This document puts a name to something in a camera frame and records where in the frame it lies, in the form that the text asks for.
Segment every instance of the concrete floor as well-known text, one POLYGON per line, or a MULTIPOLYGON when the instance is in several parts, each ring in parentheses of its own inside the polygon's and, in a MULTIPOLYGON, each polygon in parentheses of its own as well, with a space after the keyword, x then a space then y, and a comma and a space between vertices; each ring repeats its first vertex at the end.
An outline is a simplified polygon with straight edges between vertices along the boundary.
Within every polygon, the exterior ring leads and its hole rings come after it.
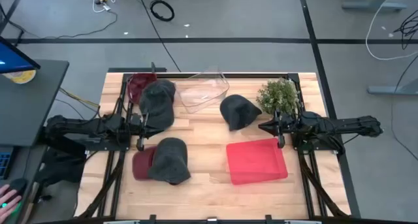
MULTIPOLYGON (((1 0, 6 10, 14 0, 1 0)), ((166 0, 176 12, 170 23, 154 21, 163 38, 298 38, 308 39, 299 0, 166 0)), ((364 39, 373 13, 345 11, 343 0, 307 0, 313 28, 318 39, 364 39)), ((384 12, 376 18, 371 39, 389 38, 389 33, 414 10, 416 0, 389 0, 408 5, 401 12, 384 12)), ((148 67, 153 61, 168 71, 176 71, 161 44, 128 43, 112 39, 156 38, 145 10, 136 0, 116 0, 110 4, 118 21, 107 30, 76 39, 106 39, 97 44, 21 44, 19 49, 33 59, 62 59, 70 62, 63 87, 99 102, 104 77, 111 67, 148 67)), ((20 0, 11 20, 40 37, 73 35, 104 27, 112 14, 96 14, 91 0, 20 0)), ((18 31, 7 25, 1 36, 15 38, 18 31)), ((36 38, 25 35, 24 38, 36 38)), ((317 72, 310 44, 273 42, 251 43, 170 43, 166 44, 183 71, 203 71, 217 65, 223 71, 317 72)), ((379 57, 405 55, 418 49, 410 45, 402 51, 399 44, 370 45, 379 57)), ((378 138, 357 138, 346 146, 361 216, 364 218, 418 221, 418 161, 407 153, 391 132, 391 98, 366 92, 369 85, 394 85, 412 58, 378 61, 363 44, 320 44, 319 50, 328 78, 332 100, 339 118, 373 115, 385 129, 378 138)), ((417 63, 406 75, 404 84, 418 76, 417 63)), ((399 139, 418 154, 418 116, 416 97, 395 97, 394 128, 399 139)), ((93 114, 71 102, 85 118, 93 114)), ((56 103, 51 115, 76 118, 68 106, 56 103)), ((57 184, 51 193, 64 193, 65 212, 50 215, 53 205, 39 207, 35 222, 59 220, 72 214, 76 186, 57 184)))

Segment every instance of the computer screen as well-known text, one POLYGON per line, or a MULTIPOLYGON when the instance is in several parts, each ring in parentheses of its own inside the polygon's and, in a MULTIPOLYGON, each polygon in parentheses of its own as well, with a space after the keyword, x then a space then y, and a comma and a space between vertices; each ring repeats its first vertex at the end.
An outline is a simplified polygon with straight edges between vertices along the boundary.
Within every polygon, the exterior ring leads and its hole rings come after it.
POLYGON ((0 73, 38 69, 39 65, 7 42, 0 39, 0 73))

